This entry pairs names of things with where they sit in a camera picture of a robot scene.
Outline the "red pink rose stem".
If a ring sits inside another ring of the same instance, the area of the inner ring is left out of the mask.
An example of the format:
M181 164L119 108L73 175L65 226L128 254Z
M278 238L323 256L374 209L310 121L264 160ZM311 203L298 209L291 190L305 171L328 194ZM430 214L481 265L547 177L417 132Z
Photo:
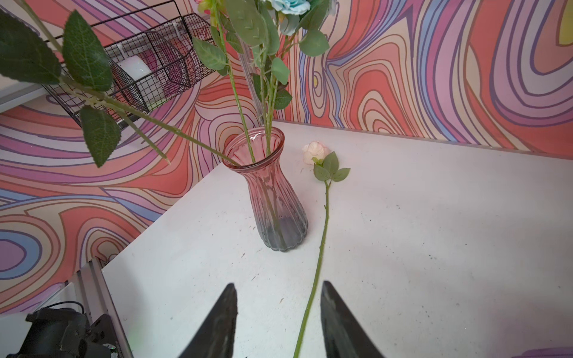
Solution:
M22 83L61 85L72 97L79 98L83 103L79 117L84 142L97 167L107 162L121 140L122 129L111 111L163 159L167 155L133 123L131 115L230 161L222 152L182 130L109 96L107 93L113 86L109 57L91 25L79 12L70 13L64 25L63 39L57 40L26 1L17 4L41 32L37 34L11 13L1 12L1 75Z

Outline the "light blue carnation stem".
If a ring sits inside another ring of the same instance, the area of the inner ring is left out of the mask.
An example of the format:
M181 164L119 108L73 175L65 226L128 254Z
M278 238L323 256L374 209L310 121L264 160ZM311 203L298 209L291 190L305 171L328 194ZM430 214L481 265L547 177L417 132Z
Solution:
M286 56L295 48L308 57L325 54L330 46L321 26L335 14L337 2L224 1L223 6L234 34L252 53L251 78L262 107L264 154L270 155L275 112L292 101L287 91L290 69Z

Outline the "pink grey glass vase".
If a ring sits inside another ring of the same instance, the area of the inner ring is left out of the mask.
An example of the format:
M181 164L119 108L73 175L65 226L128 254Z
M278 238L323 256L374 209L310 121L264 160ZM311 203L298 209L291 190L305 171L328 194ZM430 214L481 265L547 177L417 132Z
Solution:
M281 169L285 135L278 128L267 138L263 128L231 140L223 163L246 179L258 233L273 251L299 246L308 232L308 219Z

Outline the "purple glass vase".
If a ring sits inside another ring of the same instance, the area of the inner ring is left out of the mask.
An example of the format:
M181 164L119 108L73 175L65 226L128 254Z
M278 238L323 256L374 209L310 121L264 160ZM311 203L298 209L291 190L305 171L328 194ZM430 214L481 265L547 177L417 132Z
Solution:
M533 349L513 358L573 358L573 347Z

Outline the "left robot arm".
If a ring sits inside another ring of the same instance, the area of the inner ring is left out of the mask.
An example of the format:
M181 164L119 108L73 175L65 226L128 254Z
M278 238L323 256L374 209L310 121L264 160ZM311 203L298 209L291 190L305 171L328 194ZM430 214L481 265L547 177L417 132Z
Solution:
M19 350L2 357L124 357L112 318L104 313L94 322L78 301L51 304L25 315L30 327Z

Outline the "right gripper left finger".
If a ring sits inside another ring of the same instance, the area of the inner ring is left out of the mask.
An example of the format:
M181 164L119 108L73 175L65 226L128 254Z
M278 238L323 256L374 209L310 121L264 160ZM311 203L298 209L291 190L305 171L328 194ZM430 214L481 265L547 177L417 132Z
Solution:
M232 357L236 324L237 290L229 283L180 358Z

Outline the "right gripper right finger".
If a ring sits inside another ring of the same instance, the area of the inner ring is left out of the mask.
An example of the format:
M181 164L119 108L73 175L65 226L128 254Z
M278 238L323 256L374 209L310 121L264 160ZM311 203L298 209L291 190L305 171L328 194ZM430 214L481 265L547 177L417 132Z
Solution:
M327 280L322 285L320 307L326 357L384 358Z

